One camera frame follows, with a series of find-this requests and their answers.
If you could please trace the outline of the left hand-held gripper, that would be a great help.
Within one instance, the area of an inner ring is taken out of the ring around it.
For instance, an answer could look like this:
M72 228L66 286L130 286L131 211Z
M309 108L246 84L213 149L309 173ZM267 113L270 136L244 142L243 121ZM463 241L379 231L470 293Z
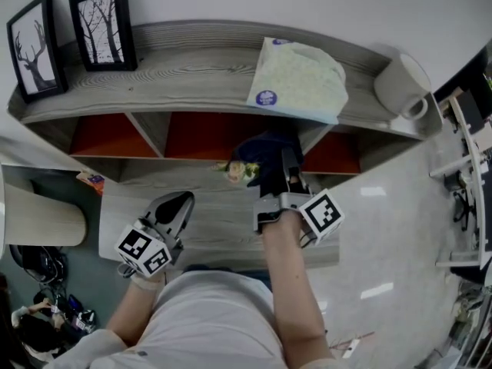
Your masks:
M165 194L150 203L143 215L125 227L115 244L121 276L153 276L174 266L184 246L181 234L194 208L190 191Z

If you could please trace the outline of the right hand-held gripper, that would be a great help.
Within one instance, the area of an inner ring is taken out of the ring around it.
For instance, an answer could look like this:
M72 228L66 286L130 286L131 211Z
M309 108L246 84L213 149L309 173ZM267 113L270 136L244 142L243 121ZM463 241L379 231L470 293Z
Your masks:
M282 149L282 168L289 192L267 194L256 200L253 206L253 230L261 234L265 224L276 222L283 211L292 210L299 213L307 224L307 230L301 236L301 239L308 237L304 246L318 246L344 222L344 212L329 190L310 194L311 188L304 180L301 165L292 148Z

